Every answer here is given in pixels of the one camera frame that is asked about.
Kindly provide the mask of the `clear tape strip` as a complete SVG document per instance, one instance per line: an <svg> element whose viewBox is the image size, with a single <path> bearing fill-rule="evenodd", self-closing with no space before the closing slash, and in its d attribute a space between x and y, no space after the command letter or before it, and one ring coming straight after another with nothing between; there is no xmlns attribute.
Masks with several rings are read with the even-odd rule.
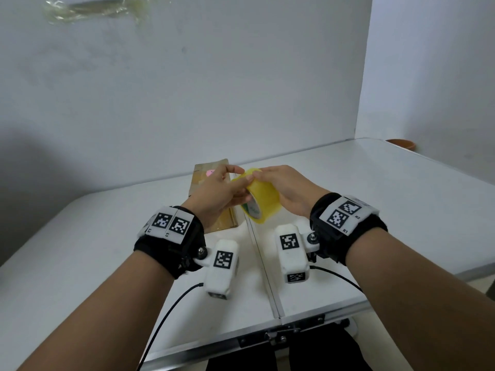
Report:
<svg viewBox="0 0 495 371"><path fill-rule="evenodd" d="M91 19L116 19L130 17L136 24L144 22L151 12L152 5L171 0L84 0L64 2L46 0L43 12L51 24L73 24Z"/></svg>

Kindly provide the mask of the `person's left hand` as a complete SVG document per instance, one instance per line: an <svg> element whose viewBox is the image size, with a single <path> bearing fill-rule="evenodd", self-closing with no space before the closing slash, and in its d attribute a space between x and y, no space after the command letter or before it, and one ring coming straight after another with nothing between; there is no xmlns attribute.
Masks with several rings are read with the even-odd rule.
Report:
<svg viewBox="0 0 495 371"><path fill-rule="evenodd" d="M244 169L234 165L219 165L214 172L182 204L192 212L204 228L211 226L221 213L251 200L251 196L233 197L228 188L230 174L243 174Z"/></svg>

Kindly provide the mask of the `black wrist band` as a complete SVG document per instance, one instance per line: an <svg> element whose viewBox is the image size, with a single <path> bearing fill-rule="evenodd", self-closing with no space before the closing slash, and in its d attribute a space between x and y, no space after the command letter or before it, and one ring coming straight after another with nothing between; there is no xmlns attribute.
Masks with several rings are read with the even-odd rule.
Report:
<svg viewBox="0 0 495 371"><path fill-rule="evenodd" d="M382 229L380 211L351 195L327 193L314 204L309 217L310 228L319 248L312 251L321 258L330 258L344 266L351 246L366 232Z"/></svg>
<svg viewBox="0 0 495 371"><path fill-rule="evenodd" d="M134 251L140 251L163 266L176 280L202 268L195 262L206 248L200 219L183 206L163 206L138 233Z"/></svg>

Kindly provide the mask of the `black right wrist band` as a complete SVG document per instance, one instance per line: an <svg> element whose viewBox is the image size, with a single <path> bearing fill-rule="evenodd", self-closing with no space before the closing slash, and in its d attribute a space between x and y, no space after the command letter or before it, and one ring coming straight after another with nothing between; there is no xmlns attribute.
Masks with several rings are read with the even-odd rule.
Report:
<svg viewBox="0 0 495 371"><path fill-rule="evenodd" d="M314 204L309 217L310 228L319 248L312 251L321 258L330 258L344 266L351 246L366 232L382 229L380 211L351 195L327 193Z"/></svg>

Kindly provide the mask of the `black left wrist band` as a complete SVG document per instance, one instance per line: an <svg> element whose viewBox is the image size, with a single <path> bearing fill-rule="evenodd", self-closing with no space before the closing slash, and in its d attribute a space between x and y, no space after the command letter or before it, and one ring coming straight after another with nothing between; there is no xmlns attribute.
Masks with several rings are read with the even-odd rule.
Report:
<svg viewBox="0 0 495 371"><path fill-rule="evenodd" d="M200 219L183 206L163 206L138 233L134 251L140 251L163 266L176 280L202 268L195 262L206 248Z"/></svg>

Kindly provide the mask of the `brown cardboard package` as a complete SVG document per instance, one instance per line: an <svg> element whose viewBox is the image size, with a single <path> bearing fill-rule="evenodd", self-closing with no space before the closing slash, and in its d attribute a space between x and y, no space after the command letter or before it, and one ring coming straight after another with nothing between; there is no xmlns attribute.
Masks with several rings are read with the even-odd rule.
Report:
<svg viewBox="0 0 495 371"><path fill-rule="evenodd" d="M192 174L189 195L191 196L197 188L208 178L213 171L222 164L229 164L228 159L196 164ZM238 227L238 220L233 208L224 210L218 219L211 226L205 228L205 234Z"/></svg>

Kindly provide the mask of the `black table latch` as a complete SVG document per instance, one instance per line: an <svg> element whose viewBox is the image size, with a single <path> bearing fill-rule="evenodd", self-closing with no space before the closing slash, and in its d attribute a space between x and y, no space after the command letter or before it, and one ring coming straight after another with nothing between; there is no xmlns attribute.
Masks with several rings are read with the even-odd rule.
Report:
<svg viewBox="0 0 495 371"><path fill-rule="evenodd" d="M282 346L294 335L321 326L324 323L325 314L312 316L289 324L278 325L240 336L238 337L238 345L240 348L247 348L268 342L275 347Z"/></svg>

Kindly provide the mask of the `person's right forearm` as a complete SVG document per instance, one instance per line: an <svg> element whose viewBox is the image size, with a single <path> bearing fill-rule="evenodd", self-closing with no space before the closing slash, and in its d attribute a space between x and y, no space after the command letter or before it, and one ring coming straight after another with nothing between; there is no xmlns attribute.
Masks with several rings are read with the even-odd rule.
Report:
<svg viewBox="0 0 495 371"><path fill-rule="evenodd" d="M414 371L495 371L495 301L380 228L345 263Z"/></svg>

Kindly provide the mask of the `orange bowl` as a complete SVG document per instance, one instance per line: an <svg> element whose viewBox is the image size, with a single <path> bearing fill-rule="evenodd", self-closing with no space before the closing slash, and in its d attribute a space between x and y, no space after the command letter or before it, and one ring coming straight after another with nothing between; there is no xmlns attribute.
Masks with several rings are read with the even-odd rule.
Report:
<svg viewBox="0 0 495 371"><path fill-rule="evenodd" d="M386 142L410 151L416 150L416 144L408 139L393 138L393 139L387 139Z"/></svg>

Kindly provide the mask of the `person's black trousers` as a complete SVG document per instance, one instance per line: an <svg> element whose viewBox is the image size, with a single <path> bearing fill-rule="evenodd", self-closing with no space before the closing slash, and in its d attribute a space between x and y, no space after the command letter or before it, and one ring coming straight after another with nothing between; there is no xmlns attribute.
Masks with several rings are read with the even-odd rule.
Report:
<svg viewBox="0 0 495 371"><path fill-rule="evenodd" d="M347 318L289 337L290 371L373 371L348 332L352 325ZM211 358L205 371L279 371L276 347L265 342Z"/></svg>

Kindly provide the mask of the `person's right hand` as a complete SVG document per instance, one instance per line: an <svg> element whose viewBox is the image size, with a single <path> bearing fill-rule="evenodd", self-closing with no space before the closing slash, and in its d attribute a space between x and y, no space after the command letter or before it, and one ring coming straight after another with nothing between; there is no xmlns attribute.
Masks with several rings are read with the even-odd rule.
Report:
<svg viewBox="0 0 495 371"><path fill-rule="evenodd" d="M260 168L263 169L273 172L271 184L279 193L280 203L294 215L309 219L316 202L330 193L288 165Z"/></svg>

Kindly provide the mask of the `person's left forearm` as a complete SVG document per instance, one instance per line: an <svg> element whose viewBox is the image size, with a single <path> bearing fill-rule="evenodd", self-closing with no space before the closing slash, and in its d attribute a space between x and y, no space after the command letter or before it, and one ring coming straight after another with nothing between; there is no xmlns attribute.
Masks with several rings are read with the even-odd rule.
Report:
<svg viewBox="0 0 495 371"><path fill-rule="evenodd" d="M173 283L156 260L133 252L17 371L136 371Z"/></svg>

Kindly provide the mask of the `yellow tape roll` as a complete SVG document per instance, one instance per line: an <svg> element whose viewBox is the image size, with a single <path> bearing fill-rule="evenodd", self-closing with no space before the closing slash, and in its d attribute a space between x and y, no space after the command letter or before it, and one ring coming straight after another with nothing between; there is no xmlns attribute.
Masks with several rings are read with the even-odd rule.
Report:
<svg viewBox="0 0 495 371"><path fill-rule="evenodd" d="M251 200L240 205L244 214L256 224L264 224L281 209L276 188L269 182L252 180L246 188Z"/></svg>

